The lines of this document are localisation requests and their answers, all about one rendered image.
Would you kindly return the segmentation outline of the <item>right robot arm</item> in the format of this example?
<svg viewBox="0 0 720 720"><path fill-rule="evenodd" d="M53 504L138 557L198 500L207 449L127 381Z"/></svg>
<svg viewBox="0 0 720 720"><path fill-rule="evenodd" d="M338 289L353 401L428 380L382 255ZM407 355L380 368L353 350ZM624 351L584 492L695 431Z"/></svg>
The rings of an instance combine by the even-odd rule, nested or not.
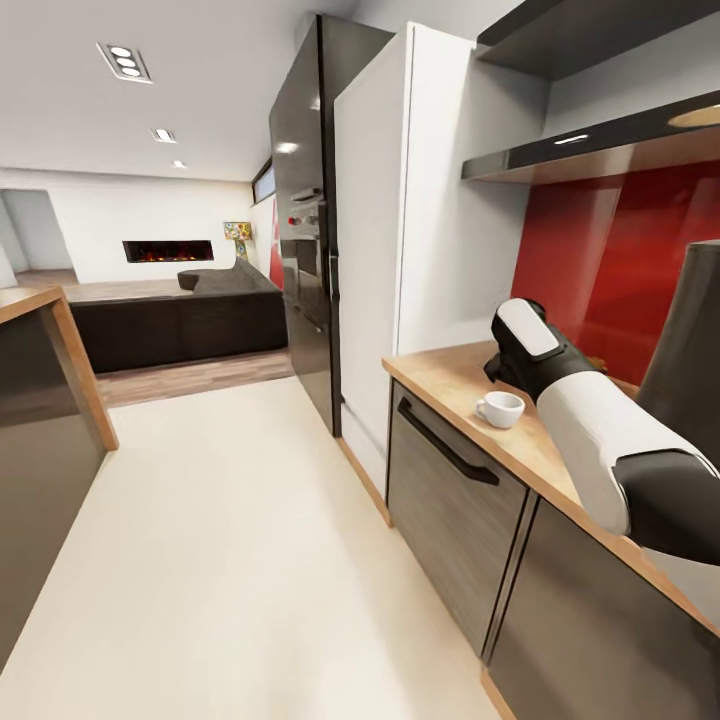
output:
<svg viewBox="0 0 720 720"><path fill-rule="evenodd" d="M626 535L720 632L720 473L605 377L527 299L501 303L485 373L527 391L583 507Z"/></svg>

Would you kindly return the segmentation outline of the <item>coffee cup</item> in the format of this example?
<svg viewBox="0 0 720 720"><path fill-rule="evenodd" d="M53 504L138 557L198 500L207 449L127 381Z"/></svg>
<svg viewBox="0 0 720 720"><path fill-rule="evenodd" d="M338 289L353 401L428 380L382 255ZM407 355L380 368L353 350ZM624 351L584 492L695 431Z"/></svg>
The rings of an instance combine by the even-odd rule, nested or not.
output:
<svg viewBox="0 0 720 720"><path fill-rule="evenodd" d="M509 429L521 418L524 402L515 395L491 392L476 404L476 414L496 428Z"/></svg>

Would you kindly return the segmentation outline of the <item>bottle of coffee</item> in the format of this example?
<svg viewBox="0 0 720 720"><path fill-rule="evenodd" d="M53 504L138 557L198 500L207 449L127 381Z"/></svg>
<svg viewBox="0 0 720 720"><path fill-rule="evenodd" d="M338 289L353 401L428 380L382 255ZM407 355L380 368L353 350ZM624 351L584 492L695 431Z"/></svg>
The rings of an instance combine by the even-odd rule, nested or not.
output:
<svg viewBox="0 0 720 720"><path fill-rule="evenodd" d="M599 357L591 357L590 355L586 355L586 358L597 368L598 372L600 372L605 377L607 376L608 368L605 367L605 360L600 359Z"/></svg>

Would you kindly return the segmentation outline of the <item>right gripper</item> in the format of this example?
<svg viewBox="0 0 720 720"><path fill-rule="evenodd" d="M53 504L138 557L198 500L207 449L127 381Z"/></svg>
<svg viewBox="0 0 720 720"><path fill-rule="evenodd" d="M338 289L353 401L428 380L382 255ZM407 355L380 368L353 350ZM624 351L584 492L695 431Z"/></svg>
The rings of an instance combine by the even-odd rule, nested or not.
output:
<svg viewBox="0 0 720 720"><path fill-rule="evenodd" d="M500 353L496 353L493 359L485 365L484 369L485 373L487 373L492 380L502 381L503 383L512 385L521 391L526 391L523 383L521 383L521 380L517 377L517 372L512 368L512 366L504 362Z"/></svg>

